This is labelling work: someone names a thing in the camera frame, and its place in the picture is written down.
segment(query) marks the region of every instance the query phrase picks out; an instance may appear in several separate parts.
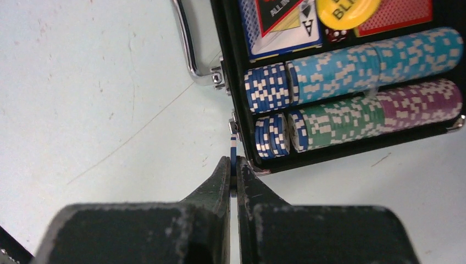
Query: poker chip case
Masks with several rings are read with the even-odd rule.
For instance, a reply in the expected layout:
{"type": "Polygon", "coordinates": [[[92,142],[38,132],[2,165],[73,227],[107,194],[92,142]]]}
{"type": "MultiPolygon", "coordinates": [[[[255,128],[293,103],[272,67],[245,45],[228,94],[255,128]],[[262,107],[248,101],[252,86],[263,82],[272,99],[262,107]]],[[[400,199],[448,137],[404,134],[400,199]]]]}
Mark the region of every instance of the poker chip case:
{"type": "MultiPolygon", "coordinates": [[[[465,13],[463,10],[466,8],[466,2],[455,0],[433,0],[433,20],[431,22],[382,32],[366,37],[356,37],[356,35],[351,31],[348,34],[347,41],[330,43],[328,40],[323,39],[323,44],[319,48],[304,49],[254,62],[251,62],[248,57],[248,50],[245,45],[246,39],[241,21],[241,11],[238,6],[238,2],[229,0],[211,0],[211,4],[223,54],[221,70],[223,71],[225,85],[228,87],[234,103],[234,117],[237,132],[244,146],[246,158],[250,161],[251,165],[257,167],[259,170],[275,173],[301,166],[307,166],[313,163],[329,161],[348,155],[354,155],[365,151],[371,151],[382,147],[402,144],[404,142],[456,131],[462,127],[464,123],[464,115],[466,114],[466,111],[462,104],[462,107],[460,107],[461,109],[458,110],[458,115],[455,114],[453,118],[448,117],[448,120],[442,120],[441,122],[423,124],[415,127],[407,126],[408,129],[393,130],[390,133],[375,134],[371,137],[364,137],[358,140],[311,149],[300,153],[293,147],[290,147],[288,150],[289,153],[282,155],[286,151],[276,147],[274,150],[276,156],[274,158],[264,158],[263,155],[260,155],[260,151],[258,151],[260,148],[257,148],[256,145],[260,140],[262,140],[261,142],[264,142],[264,140],[267,141],[270,139],[267,139],[267,137],[265,139],[258,139],[256,133],[256,125],[258,123],[263,124],[264,120],[266,120],[265,123],[267,123],[267,125],[272,129],[273,125],[276,124],[277,116],[279,115],[292,116],[292,113],[300,111],[303,107],[306,109],[316,109],[319,105],[332,104],[336,101],[354,100],[355,97],[363,97],[364,95],[362,92],[353,92],[332,98],[310,101],[302,105],[293,105],[292,103],[289,103],[287,107],[271,107],[267,111],[257,111],[256,113],[253,113],[251,109],[251,99],[248,97],[246,91],[248,85],[245,80],[246,72],[260,67],[265,67],[265,69],[267,69],[269,65],[274,64],[284,63],[284,65],[286,65],[289,61],[298,60],[304,57],[364,45],[366,43],[388,40],[409,34],[417,34],[419,32],[441,27],[452,28],[456,30],[461,37],[465,38],[466,25],[462,21],[462,16],[465,13]]],[[[320,31],[323,36],[325,34],[324,28],[320,27],[320,31]]],[[[384,85],[379,87],[379,94],[384,92],[388,93],[398,87],[409,85],[422,86],[424,83],[447,79],[456,84],[461,93],[462,101],[464,101],[464,89],[466,85],[465,73],[466,62],[464,60],[464,56],[461,56],[458,64],[451,70],[440,74],[421,76],[421,78],[413,80],[401,81],[396,84],[384,85]]],[[[275,143],[271,142],[270,146],[275,147],[275,143]]],[[[272,155],[271,150],[267,150],[264,153],[267,152],[272,155]]]]}

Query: yellow dealer button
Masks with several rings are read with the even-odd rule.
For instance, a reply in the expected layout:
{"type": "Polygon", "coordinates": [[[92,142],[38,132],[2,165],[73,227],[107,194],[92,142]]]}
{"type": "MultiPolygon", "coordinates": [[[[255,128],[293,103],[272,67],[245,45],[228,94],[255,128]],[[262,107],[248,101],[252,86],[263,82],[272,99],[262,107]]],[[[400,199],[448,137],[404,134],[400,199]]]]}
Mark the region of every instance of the yellow dealer button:
{"type": "Polygon", "coordinates": [[[381,0],[317,0],[320,21],[331,29],[353,29],[368,20],[381,0]]]}

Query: blue poker chip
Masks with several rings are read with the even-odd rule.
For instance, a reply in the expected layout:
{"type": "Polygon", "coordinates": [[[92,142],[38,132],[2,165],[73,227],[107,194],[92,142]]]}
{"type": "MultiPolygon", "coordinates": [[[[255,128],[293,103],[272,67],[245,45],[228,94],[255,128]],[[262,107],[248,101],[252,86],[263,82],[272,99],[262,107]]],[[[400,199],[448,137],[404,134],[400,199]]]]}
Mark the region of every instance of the blue poker chip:
{"type": "Polygon", "coordinates": [[[271,66],[275,78],[275,89],[276,89],[276,110],[285,108],[285,91],[283,90],[283,78],[280,74],[280,63],[271,66]]]}
{"type": "Polygon", "coordinates": [[[279,151],[284,156],[289,155],[290,154],[290,138],[289,138],[289,133],[288,133],[288,127],[286,124],[286,118],[283,114],[278,114],[276,126],[278,128],[278,138],[279,138],[279,144],[277,144],[277,147],[279,148],[279,151]]]}
{"type": "Polygon", "coordinates": [[[290,104],[290,97],[288,93],[288,84],[286,81],[286,72],[285,72],[285,66],[283,63],[279,63],[276,65],[277,68],[277,75],[278,75],[278,87],[280,89],[280,95],[281,95],[281,104],[282,106],[280,109],[286,108],[290,104]]]}
{"type": "Polygon", "coordinates": [[[275,155],[270,148],[270,136],[269,136],[269,122],[270,119],[268,117],[264,118],[264,126],[262,127],[262,137],[261,142],[263,144],[263,149],[265,149],[265,153],[267,154],[267,159],[274,158],[275,155]]]}
{"type": "Polygon", "coordinates": [[[262,120],[257,120],[256,121],[256,131],[255,131],[255,136],[256,136],[256,149],[257,153],[259,154],[259,157],[264,158],[264,152],[262,151],[261,143],[260,143],[260,126],[263,125],[262,120]]]}
{"type": "Polygon", "coordinates": [[[290,138],[297,152],[304,152],[308,149],[308,133],[306,123],[300,111],[291,111],[288,114],[288,125],[290,128],[290,138]]]}
{"type": "Polygon", "coordinates": [[[264,126],[265,126],[265,118],[260,118],[260,126],[259,126],[259,145],[260,145],[260,150],[262,151],[263,155],[263,160],[268,160],[270,158],[269,153],[265,149],[265,143],[264,143],[264,126]]]}
{"type": "Polygon", "coordinates": [[[269,69],[272,72],[272,79],[270,79],[271,83],[271,93],[273,95],[273,101],[274,101],[274,110],[278,110],[281,108],[282,103],[281,103],[281,94],[280,94],[280,88],[278,86],[278,71],[277,68],[275,67],[275,64],[269,65],[269,69]]]}
{"type": "Polygon", "coordinates": [[[269,70],[267,66],[264,66],[260,69],[260,78],[262,83],[262,89],[264,91],[265,99],[265,111],[268,112],[273,109],[273,101],[270,98],[270,84],[269,84],[269,70]]]}
{"type": "Polygon", "coordinates": [[[230,138],[230,162],[231,175],[236,176],[236,134],[231,135],[230,138]]]}
{"type": "Polygon", "coordinates": [[[296,73],[295,66],[292,62],[287,62],[288,73],[290,74],[289,89],[290,89],[290,102],[292,106],[296,106],[299,103],[299,82],[298,75],[296,73]]]}
{"type": "Polygon", "coordinates": [[[282,80],[283,80],[283,86],[284,86],[283,91],[284,91],[284,94],[285,94],[285,105],[286,105],[286,107],[288,107],[290,105],[290,90],[288,89],[288,77],[286,76],[285,64],[280,63],[279,69],[280,69],[280,73],[281,73],[282,80]]]}
{"type": "Polygon", "coordinates": [[[285,155],[285,153],[280,148],[280,133],[279,133],[279,130],[278,130],[279,119],[280,119],[280,114],[276,114],[275,119],[274,119],[274,135],[273,135],[274,137],[273,137],[273,140],[274,140],[275,147],[277,148],[277,152],[282,157],[282,156],[285,155]]]}
{"type": "Polygon", "coordinates": [[[269,85],[269,103],[270,103],[270,110],[277,110],[277,87],[276,87],[276,77],[273,73],[272,65],[267,66],[267,72],[269,73],[266,76],[267,84],[269,85]]]}
{"type": "Polygon", "coordinates": [[[257,88],[256,96],[257,96],[257,104],[259,105],[259,113],[265,113],[266,111],[266,102],[265,102],[265,97],[264,97],[264,88],[262,86],[262,76],[260,75],[261,70],[259,69],[254,69],[254,80],[255,80],[255,85],[257,88]]]}
{"type": "Polygon", "coordinates": [[[252,98],[252,94],[254,93],[254,85],[252,80],[252,71],[248,70],[245,74],[245,89],[246,89],[246,97],[248,99],[249,109],[251,112],[256,111],[256,107],[254,106],[254,101],[252,98]]]}
{"type": "Polygon", "coordinates": [[[276,138],[276,133],[275,133],[275,121],[276,121],[277,115],[273,115],[270,117],[269,120],[269,136],[270,136],[270,147],[272,149],[272,152],[274,153],[275,157],[280,157],[280,152],[278,150],[277,145],[275,144],[275,138],[276,138]]]}

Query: white table surface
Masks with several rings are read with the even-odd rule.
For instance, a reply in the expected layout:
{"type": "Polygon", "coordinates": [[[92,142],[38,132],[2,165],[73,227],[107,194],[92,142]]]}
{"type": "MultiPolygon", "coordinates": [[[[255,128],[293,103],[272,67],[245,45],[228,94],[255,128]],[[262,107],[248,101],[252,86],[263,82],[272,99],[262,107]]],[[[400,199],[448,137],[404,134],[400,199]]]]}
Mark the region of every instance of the white table surface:
{"type": "MultiPolygon", "coordinates": [[[[187,9],[210,64],[209,2],[187,9]]],[[[0,0],[0,225],[34,253],[65,205],[198,187],[229,155],[232,103],[185,68],[168,0],[0,0]]],[[[466,263],[465,133],[262,179],[292,204],[386,206],[423,263],[466,263]]],[[[236,199],[231,220],[239,263],[236,199]]]]}

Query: playing card deck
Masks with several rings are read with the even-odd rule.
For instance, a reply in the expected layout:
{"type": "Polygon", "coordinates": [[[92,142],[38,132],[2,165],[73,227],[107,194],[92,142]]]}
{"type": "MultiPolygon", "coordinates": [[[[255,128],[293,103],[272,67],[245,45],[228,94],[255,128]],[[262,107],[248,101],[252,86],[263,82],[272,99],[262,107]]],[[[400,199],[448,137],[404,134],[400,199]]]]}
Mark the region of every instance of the playing card deck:
{"type": "Polygon", "coordinates": [[[432,21],[432,0],[382,0],[377,12],[356,28],[364,37],[432,21]]]}
{"type": "Polygon", "coordinates": [[[251,61],[322,44],[314,0],[239,0],[251,61]]]}

